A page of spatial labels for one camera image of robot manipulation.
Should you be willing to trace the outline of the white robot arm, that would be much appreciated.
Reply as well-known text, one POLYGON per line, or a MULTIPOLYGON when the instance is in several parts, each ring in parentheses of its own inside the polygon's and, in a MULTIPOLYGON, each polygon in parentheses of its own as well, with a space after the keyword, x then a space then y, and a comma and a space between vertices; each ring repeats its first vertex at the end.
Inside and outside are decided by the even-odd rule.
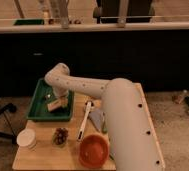
POLYGON ((45 82, 61 97, 68 90, 102 100, 116 171, 165 171, 165 162, 144 96, 124 78, 73 77, 59 63, 45 82))

